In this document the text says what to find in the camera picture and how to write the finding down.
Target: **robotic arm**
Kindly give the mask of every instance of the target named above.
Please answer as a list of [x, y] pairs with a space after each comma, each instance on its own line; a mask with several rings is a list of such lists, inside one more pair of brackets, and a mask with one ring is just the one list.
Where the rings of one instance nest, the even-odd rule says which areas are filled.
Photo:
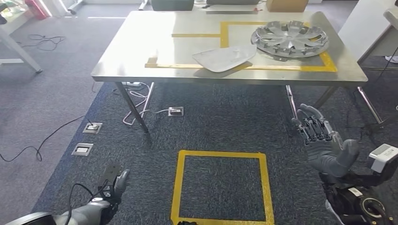
[[122, 202], [129, 170], [119, 173], [121, 167], [110, 165], [99, 180], [98, 194], [90, 202], [71, 212], [53, 216], [36, 212], [16, 219], [6, 225], [105, 225], [113, 218]]
[[398, 149], [383, 144], [369, 154], [371, 175], [350, 170], [358, 157], [355, 140], [341, 140], [315, 108], [301, 104], [292, 121], [304, 139], [309, 164], [319, 172], [326, 209], [340, 225], [394, 225], [392, 216], [371, 188], [389, 180], [398, 166]]

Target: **floor outlet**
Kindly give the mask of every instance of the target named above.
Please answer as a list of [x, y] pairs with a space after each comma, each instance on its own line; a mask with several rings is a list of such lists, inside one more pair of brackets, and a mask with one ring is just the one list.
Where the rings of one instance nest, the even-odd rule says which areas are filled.
[[87, 123], [86, 127], [83, 130], [83, 133], [87, 134], [98, 134], [102, 127], [102, 123]]
[[75, 149], [73, 149], [73, 156], [88, 156], [94, 144], [87, 143], [79, 143], [76, 145]]
[[184, 116], [184, 107], [169, 107], [168, 116]]

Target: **desk leg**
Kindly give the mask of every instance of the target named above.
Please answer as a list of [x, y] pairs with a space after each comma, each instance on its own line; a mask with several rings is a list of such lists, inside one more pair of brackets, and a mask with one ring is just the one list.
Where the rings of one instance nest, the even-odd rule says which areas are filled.
[[396, 112], [395, 115], [387, 118], [386, 120], [383, 120], [381, 123], [371, 124], [371, 125], [369, 125], [369, 127], [373, 132], [375, 132], [375, 131], [378, 131], [378, 130], [384, 128], [385, 126], [387, 126], [391, 123], [397, 122], [397, 120], [398, 120], [398, 113]]
[[145, 125], [144, 119], [142, 119], [141, 115], [136, 109], [136, 106], [134, 105], [133, 101], [131, 100], [129, 94], [126, 92], [126, 89], [124, 88], [123, 84], [121, 82], [115, 82], [118, 90], [120, 91], [120, 94], [123, 96], [124, 100], [126, 100], [127, 105], [129, 106], [131, 113], [133, 113], [134, 117], [136, 120], [141, 124], [142, 129], [144, 130], [145, 133], [148, 132], [148, 128]]
[[325, 102], [330, 98], [330, 96], [333, 95], [333, 93], [335, 93], [337, 89], [338, 87], [335, 86], [328, 87], [328, 89], [326, 89], [322, 96], [315, 102], [314, 107], [317, 109], [322, 107], [322, 105], [325, 104]]
[[19, 44], [15, 42], [2, 28], [0, 28], [0, 38], [4, 41], [4, 43], [6, 43], [6, 45], [11, 47], [25, 63], [32, 67], [36, 73], [42, 72], [42, 69], [37, 62], [32, 59], [32, 57], [26, 53], [26, 51], [22, 49]]
[[141, 3], [141, 5], [139, 5], [138, 10], [143, 11], [147, 4], [148, 4], [148, 0], [142, 0], [142, 3]]
[[376, 121], [378, 124], [383, 123], [382, 118], [380, 118], [379, 114], [377, 113], [375, 107], [373, 106], [372, 102], [370, 101], [370, 99], [367, 97], [365, 91], [361, 88], [361, 87], [357, 87], [357, 90], [359, 91], [359, 93], [361, 94], [363, 100], [365, 101], [366, 105], [368, 106], [370, 112], [372, 113], [372, 115], [375, 117]]
[[144, 109], [143, 109], [143, 113], [142, 113], [142, 119], [145, 119], [145, 115], [146, 115], [146, 110], [148, 109], [148, 106], [149, 106], [149, 102], [151, 101], [151, 97], [152, 97], [152, 92], [153, 92], [153, 88], [155, 87], [155, 83], [154, 82], [152, 82], [151, 83], [151, 86], [149, 87], [149, 92], [148, 92], [148, 97], [146, 97], [146, 102], [145, 102], [145, 105], [144, 105]]
[[289, 98], [291, 112], [293, 113], [294, 118], [297, 119], [298, 117], [297, 117], [296, 105], [294, 104], [293, 93], [291, 92], [290, 85], [286, 86], [286, 92], [287, 92], [287, 98]]

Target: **white cable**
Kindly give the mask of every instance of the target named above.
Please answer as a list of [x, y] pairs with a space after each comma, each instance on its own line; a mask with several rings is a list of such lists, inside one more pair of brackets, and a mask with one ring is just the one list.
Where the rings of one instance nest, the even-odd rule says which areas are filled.
[[[141, 82], [141, 84], [145, 85], [145, 86], [148, 88], [148, 94], [149, 94], [149, 90], [151, 89], [151, 88], [149, 87], [149, 85], [147, 85], [146, 83], [143, 83], [143, 82]], [[146, 101], [148, 100], [148, 95], [143, 95], [143, 94], [140, 94], [140, 93], [138, 93], [138, 92], [136, 92], [136, 91], [133, 91], [133, 90], [129, 91], [129, 93], [130, 93], [131, 95], [133, 95], [133, 96], [138, 97], [138, 98], [144, 98], [144, 100], [143, 100], [142, 102], [138, 103], [138, 104], [136, 105], [136, 107], [142, 105], [144, 102], [146, 102]], [[170, 111], [170, 110], [169, 110], [169, 109], [164, 109], [164, 110], [160, 110], [160, 111], [154, 112], [154, 113], [156, 114], [156, 113], [165, 112], [165, 111]], [[145, 113], [145, 112], [151, 112], [151, 110], [147, 109], [147, 110], [141, 111], [139, 114], [142, 115], [142, 114]], [[134, 122], [136, 121], [135, 118], [133, 119], [133, 121], [132, 121], [131, 123], [129, 123], [129, 122], [126, 121], [126, 119], [127, 119], [130, 115], [131, 115], [131, 111], [128, 112], [128, 113], [126, 114], [126, 116], [124, 116], [124, 118], [123, 118], [122, 121], [123, 121], [124, 124], [133, 126]]]

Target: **stainless steel tabletop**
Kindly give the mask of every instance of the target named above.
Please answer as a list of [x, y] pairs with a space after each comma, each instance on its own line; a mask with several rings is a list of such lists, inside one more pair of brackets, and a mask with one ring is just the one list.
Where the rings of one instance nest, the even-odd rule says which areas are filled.
[[[249, 62], [213, 73], [192, 54], [246, 45], [270, 21], [298, 20], [321, 27], [329, 49], [319, 56], [280, 61], [258, 50]], [[209, 82], [361, 86], [367, 77], [321, 12], [131, 12], [92, 72], [100, 82]]]

